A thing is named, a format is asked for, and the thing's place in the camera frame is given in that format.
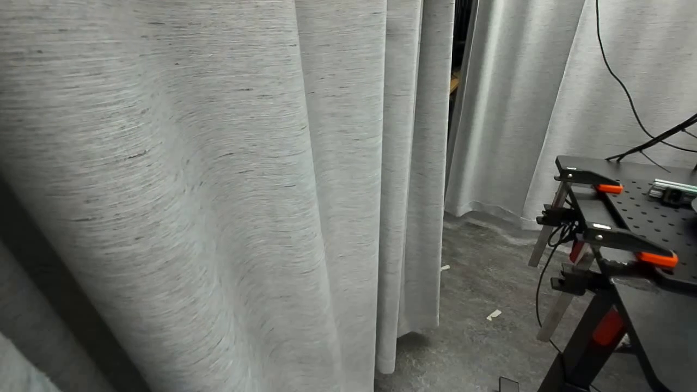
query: gray floor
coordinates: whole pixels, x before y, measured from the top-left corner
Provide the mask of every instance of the gray floor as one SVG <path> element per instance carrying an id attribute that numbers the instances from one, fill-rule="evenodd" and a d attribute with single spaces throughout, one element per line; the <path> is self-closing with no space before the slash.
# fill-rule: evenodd
<path id="1" fill-rule="evenodd" d="M 527 267 L 534 236 L 485 216 L 446 221 L 441 329 L 398 339 L 398 365 L 376 377 L 376 392 L 493 392 L 496 379 L 521 382 L 532 392 L 556 350 L 539 342 L 534 287 L 539 271 Z M 542 313 L 553 297 L 542 285 Z M 589 298 L 577 298 L 556 334 L 564 346 Z M 650 390 L 633 356 L 613 356 L 594 382 L 602 392 Z"/>

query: metal stand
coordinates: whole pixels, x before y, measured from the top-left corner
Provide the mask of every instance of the metal stand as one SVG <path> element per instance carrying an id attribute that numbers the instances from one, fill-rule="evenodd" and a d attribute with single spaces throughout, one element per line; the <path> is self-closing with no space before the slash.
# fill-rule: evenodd
<path id="1" fill-rule="evenodd" d="M 615 323 L 608 326 L 608 318 L 619 318 L 615 313 L 615 294 L 602 289 L 589 306 L 564 354 L 558 356 L 549 368 L 540 392 L 577 392 L 590 387 L 625 334 L 622 324 Z"/>

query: curtain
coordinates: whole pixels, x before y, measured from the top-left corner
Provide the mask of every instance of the curtain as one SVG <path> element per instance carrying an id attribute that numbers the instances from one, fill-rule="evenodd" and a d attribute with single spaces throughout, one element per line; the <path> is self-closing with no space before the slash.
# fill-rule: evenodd
<path id="1" fill-rule="evenodd" d="M 608 62 L 650 134 L 693 116 L 697 5 L 598 0 L 598 12 Z M 604 160 L 646 140 L 604 66 L 594 31 L 593 0 L 478 5 L 450 127 L 450 213 L 487 211 L 532 230 L 556 189 L 556 154 Z M 697 149 L 691 135 L 672 143 Z M 646 152 L 663 166 L 694 166 L 694 154 L 666 146 Z M 627 161 L 646 164 L 640 154 Z"/>
<path id="2" fill-rule="evenodd" d="M 0 336 L 0 365 L 0 390 L 57 390 L 5 336 Z"/>
<path id="3" fill-rule="evenodd" d="M 437 324 L 450 16 L 5 2 L 0 334 L 58 390 L 373 390 Z"/>

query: small white object on floor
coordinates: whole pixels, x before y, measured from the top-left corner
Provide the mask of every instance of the small white object on floor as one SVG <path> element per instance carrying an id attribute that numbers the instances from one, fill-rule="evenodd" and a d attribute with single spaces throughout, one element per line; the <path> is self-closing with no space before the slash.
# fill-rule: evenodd
<path id="1" fill-rule="evenodd" d="M 495 321 L 500 317 L 500 309 L 495 309 L 491 317 L 485 317 L 485 321 Z"/>

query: wire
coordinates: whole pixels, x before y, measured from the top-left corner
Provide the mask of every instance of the wire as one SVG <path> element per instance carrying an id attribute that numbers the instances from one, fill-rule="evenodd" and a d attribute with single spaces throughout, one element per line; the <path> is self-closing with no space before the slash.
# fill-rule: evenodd
<path id="1" fill-rule="evenodd" d="M 564 224 L 564 227 L 556 227 L 556 230 L 549 234 L 549 237 L 547 237 L 547 244 L 549 244 L 551 248 L 549 248 L 549 255 L 547 255 L 544 267 L 542 267 L 542 271 L 540 271 L 539 287 L 536 287 L 536 321 L 539 321 L 539 326 L 542 326 L 542 318 L 540 318 L 540 293 L 542 293 L 542 282 L 544 282 L 547 269 L 549 269 L 553 255 L 558 252 L 560 244 L 572 240 L 574 232 L 577 232 L 577 224 L 570 222 L 570 224 Z M 564 350 L 561 350 L 551 338 L 549 338 L 547 342 L 549 342 L 549 344 L 553 346 L 553 350 L 558 354 L 561 373 L 564 373 L 564 377 L 566 377 L 568 371 L 566 371 L 566 361 L 564 361 Z"/>
<path id="2" fill-rule="evenodd" d="M 670 135 L 676 135 L 676 134 L 681 134 L 681 130 L 691 128 L 693 125 L 697 125 L 697 114 L 693 114 L 689 121 L 684 121 L 684 123 L 679 123 L 679 125 L 670 127 L 668 130 L 663 130 L 659 135 L 656 135 L 656 138 L 654 138 L 654 140 L 650 140 L 650 142 L 643 142 L 643 143 L 638 143 L 638 146 L 633 146 L 633 149 L 629 149 L 629 151 L 625 151 L 625 152 L 619 152 L 619 154 L 606 158 L 606 161 L 621 164 L 625 158 L 635 154 L 635 152 L 643 152 L 643 151 L 646 151 L 646 149 L 651 149 L 651 146 L 656 146 L 656 143 L 659 143 L 659 142 L 668 140 Z"/>
<path id="3" fill-rule="evenodd" d="M 602 5 L 598 0 L 594 0 L 594 37 L 596 37 L 596 47 L 602 50 L 602 57 L 604 57 L 604 64 L 609 72 L 609 77 L 617 80 L 617 85 L 625 91 L 627 96 L 627 102 L 629 102 L 629 110 L 633 114 L 633 121 L 638 125 L 638 128 L 646 135 L 646 138 L 656 138 L 654 134 L 646 130 L 645 123 L 640 121 L 638 112 L 635 112 L 635 105 L 633 105 L 633 99 L 629 94 L 629 88 L 619 78 L 619 74 L 613 69 L 609 62 L 608 62 L 608 52 L 606 52 L 606 47 L 604 47 L 604 35 L 602 35 Z M 659 142 L 664 146 L 670 146 L 676 151 L 684 151 L 684 152 L 697 152 L 694 149 L 684 149 L 684 146 L 676 146 L 676 143 L 668 143 L 668 142 Z"/>
<path id="4" fill-rule="evenodd" d="M 640 151 L 640 154 L 643 154 L 645 160 L 650 160 L 656 167 L 663 167 L 664 173 L 670 173 L 670 170 L 666 170 L 663 164 L 654 161 L 646 152 Z"/>

